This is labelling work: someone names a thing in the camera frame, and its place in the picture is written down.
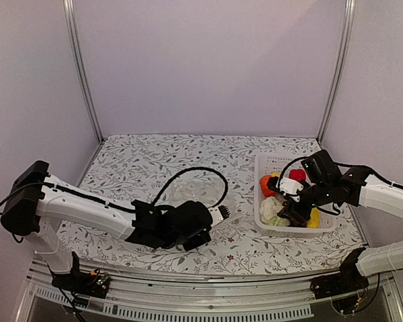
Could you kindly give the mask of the red bell pepper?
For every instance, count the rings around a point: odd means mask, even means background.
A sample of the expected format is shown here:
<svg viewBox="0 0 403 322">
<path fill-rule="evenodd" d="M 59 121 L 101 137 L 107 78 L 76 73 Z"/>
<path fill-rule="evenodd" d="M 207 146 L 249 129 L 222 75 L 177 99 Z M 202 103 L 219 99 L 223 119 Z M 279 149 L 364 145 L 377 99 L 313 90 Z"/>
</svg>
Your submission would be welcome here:
<svg viewBox="0 0 403 322">
<path fill-rule="evenodd" d="M 306 180 L 306 173 L 302 169 L 293 169 L 289 172 L 289 178 L 300 182 Z"/>
</svg>

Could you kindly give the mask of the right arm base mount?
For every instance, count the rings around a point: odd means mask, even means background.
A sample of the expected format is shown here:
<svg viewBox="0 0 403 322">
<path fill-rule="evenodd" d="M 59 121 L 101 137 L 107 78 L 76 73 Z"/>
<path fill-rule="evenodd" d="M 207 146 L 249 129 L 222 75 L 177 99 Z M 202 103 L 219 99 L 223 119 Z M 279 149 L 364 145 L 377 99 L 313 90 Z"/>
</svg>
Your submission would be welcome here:
<svg viewBox="0 0 403 322">
<path fill-rule="evenodd" d="M 365 294 L 369 281 L 367 277 L 360 274 L 356 267 L 358 257 L 364 250 L 365 248 L 353 250 L 343 260 L 337 273 L 313 278 L 310 282 L 310 290 L 314 293 L 315 298 L 324 299 L 360 290 Z M 357 312 L 362 300 L 362 296 L 354 294 L 350 297 L 334 300 L 332 305 L 336 312 L 351 315 Z"/>
</svg>

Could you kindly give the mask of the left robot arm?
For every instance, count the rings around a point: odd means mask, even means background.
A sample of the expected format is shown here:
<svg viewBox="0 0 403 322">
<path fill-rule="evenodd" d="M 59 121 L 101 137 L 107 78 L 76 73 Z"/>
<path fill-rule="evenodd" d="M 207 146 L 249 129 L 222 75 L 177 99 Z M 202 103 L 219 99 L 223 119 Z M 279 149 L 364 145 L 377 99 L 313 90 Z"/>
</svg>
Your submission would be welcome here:
<svg viewBox="0 0 403 322">
<path fill-rule="evenodd" d="M 207 242 L 220 217 L 217 210 L 198 201 L 174 207 L 103 199 L 50 174 L 48 163 L 41 160 L 14 181 L 0 206 L 2 226 L 29 241 L 72 291 L 86 286 L 86 276 L 76 269 L 71 251 L 51 228 L 50 219 L 99 229 L 131 244 L 154 249 L 181 245 L 192 250 Z"/>
</svg>

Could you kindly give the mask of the orange mini pumpkin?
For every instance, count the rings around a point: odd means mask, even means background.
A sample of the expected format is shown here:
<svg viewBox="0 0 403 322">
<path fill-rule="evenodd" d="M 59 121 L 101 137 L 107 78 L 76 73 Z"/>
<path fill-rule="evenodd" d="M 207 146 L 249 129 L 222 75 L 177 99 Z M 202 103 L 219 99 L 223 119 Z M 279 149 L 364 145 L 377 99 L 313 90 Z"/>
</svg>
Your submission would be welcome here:
<svg viewBox="0 0 403 322">
<path fill-rule="evenodd" d="M 275 192 L 272 191 L 268 186 L 267 183 L 269 182 L 269 179 L 271 178 L 270 175 L 265 175 L 263 176 L 260 181 L 260 188 L 261 188 L 261 193 L 263 194 L 264 197 L 268 198 L 268 197 L 274 197 L 275 196 Z"/>
</svg>

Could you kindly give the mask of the clear zip top bag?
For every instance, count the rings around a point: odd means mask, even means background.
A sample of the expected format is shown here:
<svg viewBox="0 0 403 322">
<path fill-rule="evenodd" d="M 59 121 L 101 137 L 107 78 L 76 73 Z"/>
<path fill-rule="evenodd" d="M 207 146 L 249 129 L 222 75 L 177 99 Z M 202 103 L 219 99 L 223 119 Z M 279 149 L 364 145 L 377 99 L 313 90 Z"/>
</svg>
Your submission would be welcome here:
<svg viewBox="0 0 403 322">
<path fill-rule="evenodd" d="M 186 201 L 199 201 L 207 208 L 220 200 L 224 183 L 218 178 L 178 178 L 166 191 L 167 202 L 178 206 Z"/>
</svg>

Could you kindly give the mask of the white plastic basket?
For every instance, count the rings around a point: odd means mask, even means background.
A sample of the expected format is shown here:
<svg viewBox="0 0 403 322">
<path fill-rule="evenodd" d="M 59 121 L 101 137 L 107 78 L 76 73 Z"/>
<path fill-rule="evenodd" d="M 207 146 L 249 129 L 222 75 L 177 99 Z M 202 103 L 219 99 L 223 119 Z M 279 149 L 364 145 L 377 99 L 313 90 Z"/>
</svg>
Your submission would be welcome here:
<svg viewBox="0 0 403 322">
<path fill-rule="evenodd" d="M 262 234 L 314 238 L 337 228 L 336 213 L 317 209 L 304 190 L 310 178 L 300 161 L 268 153 L 255 156 L 254 216 Z"/>
</svg>

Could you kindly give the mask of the yellow lemon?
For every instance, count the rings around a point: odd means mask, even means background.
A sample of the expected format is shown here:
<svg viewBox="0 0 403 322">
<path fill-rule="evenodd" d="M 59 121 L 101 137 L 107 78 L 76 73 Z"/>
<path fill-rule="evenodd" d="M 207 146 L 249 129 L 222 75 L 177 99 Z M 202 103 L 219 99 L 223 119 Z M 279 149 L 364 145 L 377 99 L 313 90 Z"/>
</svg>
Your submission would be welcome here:
<svg viewBox="0 0 403 322">
<path fill-rule="evenodd" d="M 320 211 L 316 208 L 311 210 L 310 219 L 306 224 L 307 228 L 317 229 L 320 227 Z"/>
</svg>

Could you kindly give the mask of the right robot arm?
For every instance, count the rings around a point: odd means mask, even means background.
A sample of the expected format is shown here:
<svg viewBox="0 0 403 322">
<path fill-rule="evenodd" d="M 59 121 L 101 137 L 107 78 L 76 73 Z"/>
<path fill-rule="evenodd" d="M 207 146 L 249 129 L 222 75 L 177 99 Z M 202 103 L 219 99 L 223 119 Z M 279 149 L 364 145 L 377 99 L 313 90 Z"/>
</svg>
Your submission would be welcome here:
<svg viewBox="0 0 403 322">
<path fill-rule="evenodd" d="M 332 205 L 330 215 L 346 203 L 389 213 L 403 219 L 403 185 L 390 181 L 374 169 L 363 165 L 335 162 L 326 150 L 297 159 L 308 180 L 294 180 L 284 173 L 267 181 L 269 190 L 285 197 L 279 217 L 297 226 L 307 224 L 313 209 Z M 360 276 L 371 276 L 403 269 L 403 241 L 377 248 L 360 248 L 349 254 L 334 278 L 339 292 L 349 292 L 359 283 Z"/>
</svg>

